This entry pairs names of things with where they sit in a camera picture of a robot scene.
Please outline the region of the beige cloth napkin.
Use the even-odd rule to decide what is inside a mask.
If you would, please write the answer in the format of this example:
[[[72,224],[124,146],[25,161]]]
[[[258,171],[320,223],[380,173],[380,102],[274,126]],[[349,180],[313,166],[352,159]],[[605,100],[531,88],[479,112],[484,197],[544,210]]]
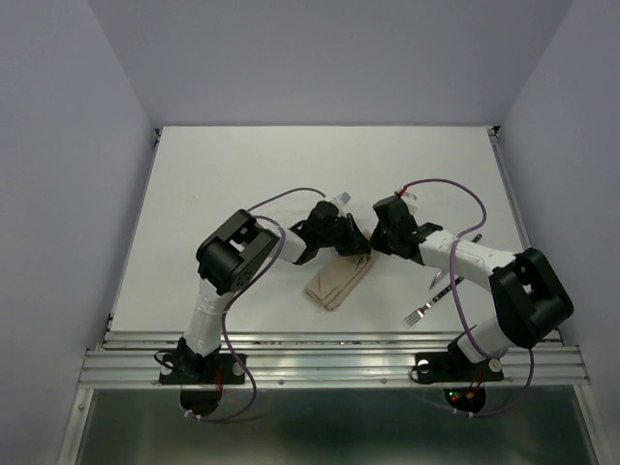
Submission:
[[[334,257],[308,282],[304,292],[326,311],[336,310],[374,264],[370,254]]]

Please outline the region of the steel fork black handle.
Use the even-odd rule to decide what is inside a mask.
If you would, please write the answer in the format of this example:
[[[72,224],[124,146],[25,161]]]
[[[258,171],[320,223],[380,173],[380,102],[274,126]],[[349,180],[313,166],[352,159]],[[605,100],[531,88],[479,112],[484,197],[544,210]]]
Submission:
[[[430,300],[426,301],[421,307],[414,310],[408,316],[403,319],[403,325],[405,327],[411,327],[416,325],[437,302],[443,299],[446,295],[452,292],[453,286],[448,285],[443,288],[439,293],[435,294]]]

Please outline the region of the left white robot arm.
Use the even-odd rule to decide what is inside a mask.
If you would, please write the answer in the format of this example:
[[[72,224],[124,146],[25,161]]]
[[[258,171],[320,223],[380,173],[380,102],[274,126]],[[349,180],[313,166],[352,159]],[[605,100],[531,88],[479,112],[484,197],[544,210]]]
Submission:
[[[367,256],[369,239],[350,213],[334,201],[319,201],[308,216],[287,229],[270,228],[246,209],[237,210],[196,252],[199,293],[191,323],[176,349],[193,381],[208,380],[221,347],[222,318],[233,299],[259,278],[265,263],[303,265],[323,248],[340,257]]]

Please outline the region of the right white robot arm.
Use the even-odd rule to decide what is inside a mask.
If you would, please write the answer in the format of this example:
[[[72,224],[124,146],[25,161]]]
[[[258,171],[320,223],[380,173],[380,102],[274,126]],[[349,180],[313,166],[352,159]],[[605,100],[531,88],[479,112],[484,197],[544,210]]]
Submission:
[[[454,341],[446,354],[451,375],[467,378],[481,361],[512,347],[531,349],[574,313],[574,305],[545,254],[520,253],[459,240],[433,223],[418,224],[411,207],[392,195],[373,205],[372,247],[386,255],[441,268],[490,293],[495,316]]]

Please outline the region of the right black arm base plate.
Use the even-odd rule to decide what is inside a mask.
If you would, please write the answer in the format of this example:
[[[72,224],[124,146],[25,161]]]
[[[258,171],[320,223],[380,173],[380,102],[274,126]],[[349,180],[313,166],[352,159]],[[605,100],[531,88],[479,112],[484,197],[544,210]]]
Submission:
[[[472,363],[465,356],[451,352],[417,353],[409,377],[414,382],[427,386],[437,383],[469,383],[477,381],[479,376],[483,382],[503,381],[503,370],[493,370],[489,362],[489,359],[484,359]]]

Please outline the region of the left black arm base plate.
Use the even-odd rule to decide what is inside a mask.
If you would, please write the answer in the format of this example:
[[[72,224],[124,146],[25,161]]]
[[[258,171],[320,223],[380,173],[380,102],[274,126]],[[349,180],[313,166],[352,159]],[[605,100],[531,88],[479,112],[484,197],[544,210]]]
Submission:
[[[241,386],[246,382],[245,371],[229,353],[210,356],[198,366],[185,364],[175,351],[158,351],[153,357],[160,368],[158,383],[164,386]]]

